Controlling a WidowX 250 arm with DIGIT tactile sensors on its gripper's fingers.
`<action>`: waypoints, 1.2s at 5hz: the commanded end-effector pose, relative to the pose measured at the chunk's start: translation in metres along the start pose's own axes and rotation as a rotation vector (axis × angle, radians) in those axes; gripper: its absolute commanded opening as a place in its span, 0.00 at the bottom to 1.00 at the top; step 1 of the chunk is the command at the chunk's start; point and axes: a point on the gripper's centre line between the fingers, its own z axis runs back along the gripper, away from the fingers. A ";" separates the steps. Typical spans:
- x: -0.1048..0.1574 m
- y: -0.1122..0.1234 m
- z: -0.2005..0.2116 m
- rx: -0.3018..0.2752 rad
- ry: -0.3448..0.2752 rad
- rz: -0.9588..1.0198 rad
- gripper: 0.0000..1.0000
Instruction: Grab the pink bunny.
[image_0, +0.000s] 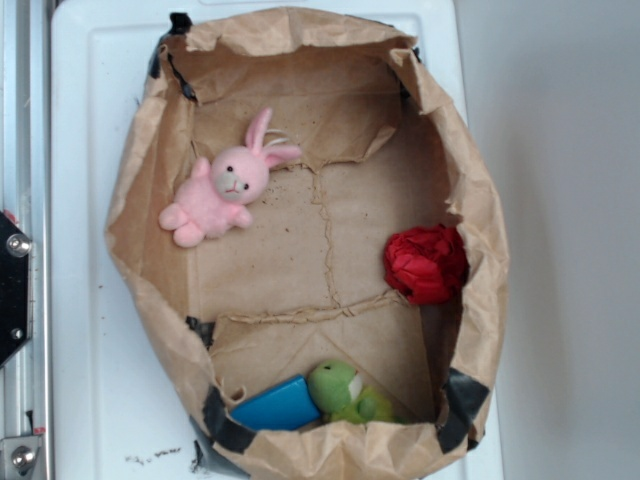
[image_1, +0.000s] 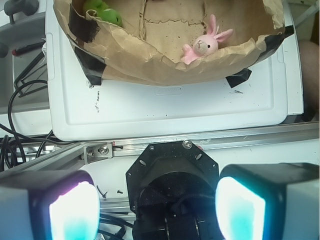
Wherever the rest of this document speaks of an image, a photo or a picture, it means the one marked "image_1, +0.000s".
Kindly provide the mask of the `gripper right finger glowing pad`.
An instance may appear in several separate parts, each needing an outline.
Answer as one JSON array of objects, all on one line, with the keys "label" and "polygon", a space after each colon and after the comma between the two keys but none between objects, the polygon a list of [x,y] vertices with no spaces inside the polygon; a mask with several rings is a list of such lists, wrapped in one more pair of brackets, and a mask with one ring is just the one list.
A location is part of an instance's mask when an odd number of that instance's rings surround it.
[{"label": "gripper right finger glowing pad", "polygon": [[226,240],[318,240],[320,167],[229,164],[220,173],[215,209]]}]

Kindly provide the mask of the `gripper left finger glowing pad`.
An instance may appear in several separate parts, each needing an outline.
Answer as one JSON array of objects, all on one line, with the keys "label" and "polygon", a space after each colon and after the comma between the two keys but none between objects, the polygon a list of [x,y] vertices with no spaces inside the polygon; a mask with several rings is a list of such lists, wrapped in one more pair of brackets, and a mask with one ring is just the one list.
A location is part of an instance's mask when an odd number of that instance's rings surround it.
[{"label": "gripper left finger glowing pad", "polygon": [[93,240],[99,215],[99,194],[84,170],[0,175],[2,240]]}]

